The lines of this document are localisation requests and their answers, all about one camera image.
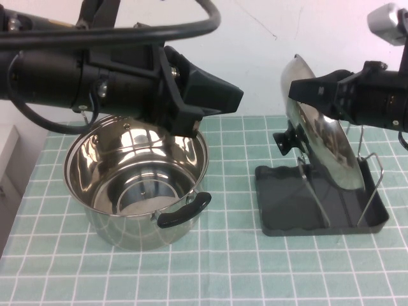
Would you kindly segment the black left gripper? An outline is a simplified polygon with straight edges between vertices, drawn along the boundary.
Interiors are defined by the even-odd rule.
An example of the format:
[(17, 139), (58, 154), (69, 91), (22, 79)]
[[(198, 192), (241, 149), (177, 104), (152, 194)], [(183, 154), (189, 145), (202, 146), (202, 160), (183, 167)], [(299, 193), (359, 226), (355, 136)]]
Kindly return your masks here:
[(188, 137), (196, 136), (202, 118), (236, 112), (244, 95), (164, 45), (85, 51), (84, 90), (102, 113)]

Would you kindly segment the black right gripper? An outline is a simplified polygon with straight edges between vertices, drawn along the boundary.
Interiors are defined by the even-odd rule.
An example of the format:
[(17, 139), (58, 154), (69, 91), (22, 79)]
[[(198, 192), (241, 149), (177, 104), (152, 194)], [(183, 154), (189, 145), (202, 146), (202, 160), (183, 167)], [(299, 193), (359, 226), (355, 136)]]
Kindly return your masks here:
[(327, 75), (294, 80), (288, 97), (313, 106), (319, 114), (352, 124), (385, 124), (388, 95), (383, 76), (388, 68), (367, 61), (358, 73), (334, 71)]

